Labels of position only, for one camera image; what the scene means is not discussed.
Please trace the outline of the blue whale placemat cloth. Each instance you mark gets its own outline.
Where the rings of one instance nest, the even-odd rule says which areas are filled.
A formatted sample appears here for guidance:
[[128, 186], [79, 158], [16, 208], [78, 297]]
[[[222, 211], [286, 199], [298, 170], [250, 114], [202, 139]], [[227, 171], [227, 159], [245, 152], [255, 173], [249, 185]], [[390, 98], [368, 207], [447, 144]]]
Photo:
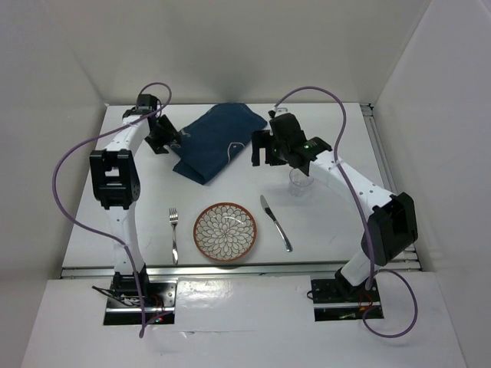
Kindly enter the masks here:
[[180, 161], [175, 173], [200, 185], [215, 178], [250, 143], [267, 122], [243, 103], [221, 103], [180, 130], [170, 145]]

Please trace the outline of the clear drinking glass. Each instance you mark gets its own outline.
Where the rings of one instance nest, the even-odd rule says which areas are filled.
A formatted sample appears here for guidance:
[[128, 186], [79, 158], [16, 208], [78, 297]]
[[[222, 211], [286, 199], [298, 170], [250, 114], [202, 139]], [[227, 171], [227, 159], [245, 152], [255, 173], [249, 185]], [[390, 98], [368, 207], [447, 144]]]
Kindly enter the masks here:
[[288, 190], [294, 197], [303, 196], [308, 193], [313, 181], [313, 178], [306, 176], [300, 169], [291, 169]]

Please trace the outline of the silver fork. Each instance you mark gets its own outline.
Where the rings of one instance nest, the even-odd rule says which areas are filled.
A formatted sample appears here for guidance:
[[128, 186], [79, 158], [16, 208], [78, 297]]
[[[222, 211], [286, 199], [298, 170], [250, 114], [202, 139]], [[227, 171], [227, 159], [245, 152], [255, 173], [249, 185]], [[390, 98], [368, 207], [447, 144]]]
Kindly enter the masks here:
[[172, 227], [172, 236], [173, 236], [173, 244], [172, 244], [172, 257], [173, 257], [173, 264], [178, 265], [179, 262], [179, 253], [178, 253], [178, 248], [177, 248], [177, 241], [176, 241], [176, 227], [179, 223], [179, 216], [176, 208], [171, 208], [170, 213], [169, 213], [169, 222]]

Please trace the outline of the floral patterned plate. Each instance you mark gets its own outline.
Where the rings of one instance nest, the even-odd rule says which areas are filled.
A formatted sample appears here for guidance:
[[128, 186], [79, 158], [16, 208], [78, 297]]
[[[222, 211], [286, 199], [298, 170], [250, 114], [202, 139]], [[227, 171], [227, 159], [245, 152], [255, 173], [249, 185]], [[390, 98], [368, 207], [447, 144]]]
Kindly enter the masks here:
[[193, 226], [193, 240], [207, 258], [232, 262], [254, 247], [258, 227], [251, 212], [232, 202], [219, 202], [204, 209]]

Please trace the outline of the silver table knife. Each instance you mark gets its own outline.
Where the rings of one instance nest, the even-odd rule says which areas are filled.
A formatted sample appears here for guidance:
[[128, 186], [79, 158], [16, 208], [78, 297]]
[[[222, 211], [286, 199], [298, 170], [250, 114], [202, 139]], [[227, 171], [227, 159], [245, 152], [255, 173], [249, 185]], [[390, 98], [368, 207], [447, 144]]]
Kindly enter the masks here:
[[272, 220], [274, 226], [276, 227], [278, 233], [280, 234], [284, 244], [285, 244], [285, 249], [287, 252], [293, 252], [293, 247], [291, 242], [288, 239], [288, 236], [285, 234], [285, 231], [279, 224], [277, 218], [275, 217], [273, 211], [271, 210], [271, 207], [269, 206], [267, 200], [265, 199], [264, 195], [260, 195], [260, 203], [261, 206], [265, 212], [265, 214]]

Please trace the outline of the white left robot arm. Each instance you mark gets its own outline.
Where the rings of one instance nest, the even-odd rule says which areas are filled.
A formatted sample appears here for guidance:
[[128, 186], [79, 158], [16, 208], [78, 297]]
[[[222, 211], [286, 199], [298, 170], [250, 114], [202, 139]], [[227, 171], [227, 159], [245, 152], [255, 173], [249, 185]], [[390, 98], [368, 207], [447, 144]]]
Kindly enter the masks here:
[[103, 149], [89, 155], [94, 197], [106, 211], [115, 238], [112, 287], [135, 306], [148, 302], [152, 288], [137, 239], [136, 202], [141, 184], [134, 156], [142, 143], [155, 154], [167, 154], [172, 144], [181, 142], [162, 109], [158, 97], [139, 93], [135, 106], [122, 116], [122, 129]]

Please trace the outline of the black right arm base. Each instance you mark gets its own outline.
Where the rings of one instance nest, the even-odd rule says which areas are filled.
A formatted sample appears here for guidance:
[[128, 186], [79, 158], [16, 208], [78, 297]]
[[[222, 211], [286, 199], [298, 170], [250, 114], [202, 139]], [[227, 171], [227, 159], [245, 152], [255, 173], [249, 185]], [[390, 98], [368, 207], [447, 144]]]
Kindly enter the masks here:
[[316, 322], [384, 319], [381, 297], [374, 282], [368, 291], [364, 285], [343, 289], [335, 279], [312, 279], [306, 297], [313, 303]]

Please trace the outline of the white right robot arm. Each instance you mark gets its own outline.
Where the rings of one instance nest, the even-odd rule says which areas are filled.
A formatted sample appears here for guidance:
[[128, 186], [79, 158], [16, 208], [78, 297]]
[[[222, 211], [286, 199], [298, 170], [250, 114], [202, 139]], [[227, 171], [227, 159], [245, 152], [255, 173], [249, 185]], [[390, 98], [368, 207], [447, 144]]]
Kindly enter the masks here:
[[267, 130], [252, 133], [252, 164], [289, 165], [317, 179], [347, 202], [355, 204], [364, 227], [361, 250], [335, 275], [334, 290], [353, 300], [361, 286], [371, 289], [377, 272], [418, 239], [414, 200], [396, 195], [345, 163], [334, 148], [319, 137], [308, 139], [295, 115], [282, 113]]

